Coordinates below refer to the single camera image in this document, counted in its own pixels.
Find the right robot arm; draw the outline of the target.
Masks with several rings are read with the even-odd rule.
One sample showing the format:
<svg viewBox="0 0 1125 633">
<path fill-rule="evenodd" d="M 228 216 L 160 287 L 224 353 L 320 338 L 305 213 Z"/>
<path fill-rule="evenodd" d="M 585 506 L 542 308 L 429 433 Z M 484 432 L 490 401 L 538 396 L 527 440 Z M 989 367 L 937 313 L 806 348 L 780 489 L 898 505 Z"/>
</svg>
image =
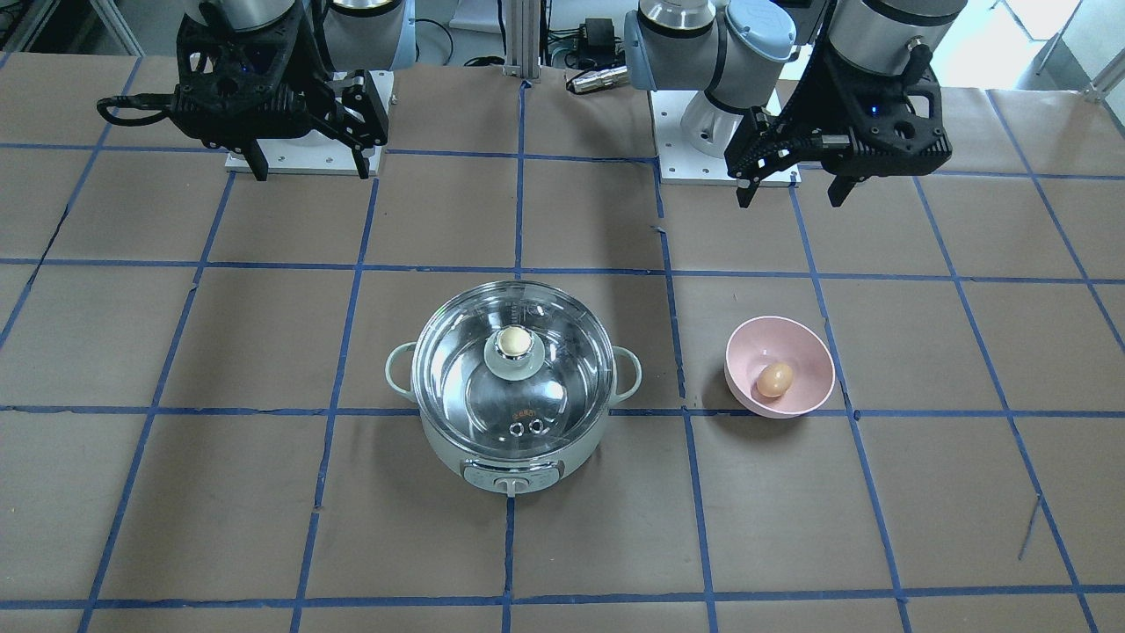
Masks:
<svg viewBox="0 0 1125 633">
<path fill-rule="evenodd" d="M 261 141 L 312 132 L 344 145 L 366 179 L 389 139 L 374 76 L 410 67 L 415 45 L 410 1 L 186 1 L 170 119 L 258 180 L 269 168 Z"/>
</svg>

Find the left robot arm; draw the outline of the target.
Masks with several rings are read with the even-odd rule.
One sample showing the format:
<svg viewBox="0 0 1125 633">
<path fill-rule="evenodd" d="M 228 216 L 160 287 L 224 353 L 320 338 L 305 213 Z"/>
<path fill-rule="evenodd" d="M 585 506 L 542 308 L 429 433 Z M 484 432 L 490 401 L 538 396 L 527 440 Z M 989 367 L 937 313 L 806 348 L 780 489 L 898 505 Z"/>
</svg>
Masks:
<svg viewBox="0 0 1125 633">
<path fill-rule="evenodd" d="M 924 177 L 953 155 L 933 72 L 963 1 L 640 1 L 624 18 L 629 80 L 688 90 L 686 129 L 747 207 L 800 162 L 840 206 L 868 178 Z"/>
</svg>

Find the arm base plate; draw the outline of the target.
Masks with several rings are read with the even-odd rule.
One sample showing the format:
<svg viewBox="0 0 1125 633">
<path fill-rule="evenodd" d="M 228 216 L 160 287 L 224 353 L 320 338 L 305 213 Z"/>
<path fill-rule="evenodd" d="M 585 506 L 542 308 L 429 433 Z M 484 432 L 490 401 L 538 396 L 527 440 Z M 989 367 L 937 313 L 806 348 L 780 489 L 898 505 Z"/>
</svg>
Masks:
<svg viewBox="0 0 1125 633">
<path fill-rule="evenodd" d="M 395 101 L 394 89 L 396 73 L 386 69 L 377 69 L 374 73 L 374 88 L 389 115 Z M 264 139 L 258 141 L 258 146 L 264 151 L 268 162 L 268 175 L 330 175 L 357 177 L 354 156 L 343 143 L 328 139 L 320 132 L 309 132 L 302 139 Z M 364 150 L 368 160 L 369 175 L 378 177 L 382 166 L 382 147 Z M 228 152 L 225 170 L 250 173 L 245 160 Z"/>
<path fill-rule="evenodd" d="M 652 133 L 663 181 L 680 186 L 735 186 L 726 148 L 742 123 L 702 90 L 650 92 Z"/>
</svg>

